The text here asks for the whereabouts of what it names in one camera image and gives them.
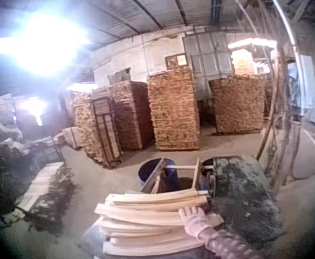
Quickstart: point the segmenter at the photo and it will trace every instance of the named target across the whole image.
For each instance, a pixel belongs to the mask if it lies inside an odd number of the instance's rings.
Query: ceiling
[[[254,1],[247,0],[248,11],[252,11],[250,3]],[[144,32],[178,25],[238,24],[240,16],[235,0],[0,0],[0,37],[15,35],[35,12],[67,18],[84,29],[91,45],[82,56]],[[60,84],[59,78],[38,78],[0,55],[0,95],[55,88]]]

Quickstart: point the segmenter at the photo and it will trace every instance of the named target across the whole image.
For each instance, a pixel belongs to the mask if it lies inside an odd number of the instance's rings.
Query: concrete floor
[[[307,125],[313,134],[313,125]],[[70,207],[63,218],[65,229],[60,237],[31,230],[19,222],[0,231],[0,239],[15,251],[17,258],[91,258],[77,247],[84,232],[95,222],[94,209],[109,193],[137,190],[137,172],[140,166],[153,158],[166,157],[178,165],[189,165],[220,155],[256,155],[263,138],[260,134],[212,136],[211,128],[202,131],[202,148],[190,152],[158,152],[150,147],[142,152],[125,152],[124,162],[113,170],[94,163],[84,152],[63,148],[67,164],[72,168],[77,186]],[[295,175],[307,176],[315,172],[315,145],[302,132]],[[315,240],[315,176],[283,187],[277,197],[286,219],[286,235],[269,245],[269,254],[275,258],[303,258]]]

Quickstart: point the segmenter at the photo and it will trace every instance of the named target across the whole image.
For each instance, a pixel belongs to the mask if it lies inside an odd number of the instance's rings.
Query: gloved hand
[[[185,207],[179,209],[179,215],[185,225],[185,232],[198,239],[200,232],[206,228],[213,229],[209,220],[206,218],[203,209],[196,207]]]

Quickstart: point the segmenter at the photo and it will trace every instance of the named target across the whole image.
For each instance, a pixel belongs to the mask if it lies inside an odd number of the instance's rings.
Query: metal door
[[[183,42],[194,71],[197,100],[211,99],[208,81],[233,73],[225,34],[207,32],[188,35]]]

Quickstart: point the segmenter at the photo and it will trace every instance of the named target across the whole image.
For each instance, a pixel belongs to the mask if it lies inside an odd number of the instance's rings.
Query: metal pipe
[[[296,58],[296,64],[297,64],[297,69],[298,69],[298,79],[299,79],[299,84],[300,84],[300,115],[304,116],[304,98],[305,98],[305,84],[304,84],[304,74],[303,74],[303,69],[302,69],[302,65],[300,62],[300,55],[298,53],[298,49],[297,49],[297,43],[296,43],[296,39],[294,37],[294,34],[292,32],[292,27],[289,23],[289,20],[287,19],[284,11],[282,10],[280,4],[278,3],[277,0],[272,0],[274,5],[276,6],[277,11],[279,12],[282,21],[286,27],[289,39],[292,43],[292,47],[293,47],[293,52]]]

